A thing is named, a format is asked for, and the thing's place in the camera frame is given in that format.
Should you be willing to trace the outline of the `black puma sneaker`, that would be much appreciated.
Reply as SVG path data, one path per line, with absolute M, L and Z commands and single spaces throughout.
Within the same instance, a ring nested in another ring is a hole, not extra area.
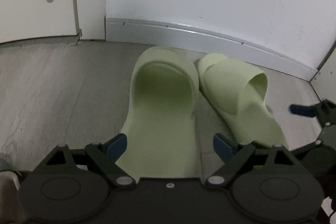
M 1 191 L 18 191 L 21 186 L 13 167 L 1 159 Z

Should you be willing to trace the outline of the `white cabinet panel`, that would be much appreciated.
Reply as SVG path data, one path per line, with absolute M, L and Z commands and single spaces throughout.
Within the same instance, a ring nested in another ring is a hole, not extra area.
M 310 81 L 312 88 L 321 101 L 327 99 L 335 102 L 335 69 L 335 43 L 333 43 L 322 63 L 320 63 L 317 74 Z

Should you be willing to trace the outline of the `light green slide sandal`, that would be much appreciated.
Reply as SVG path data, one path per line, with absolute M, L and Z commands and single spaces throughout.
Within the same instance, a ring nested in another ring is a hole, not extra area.
M 141 178 L 193 177 L 198 167 L 194 64 L 171 48 L 151 47 L 137 60 L 121 133 L 127 148 L 116 164 Z
M 258 67 L 220 53 L 197 63 L 202 93 L 230 128 L 238 143 L 259 141 L 288 147 L 285 135 L 266 106 L 268 77 Z

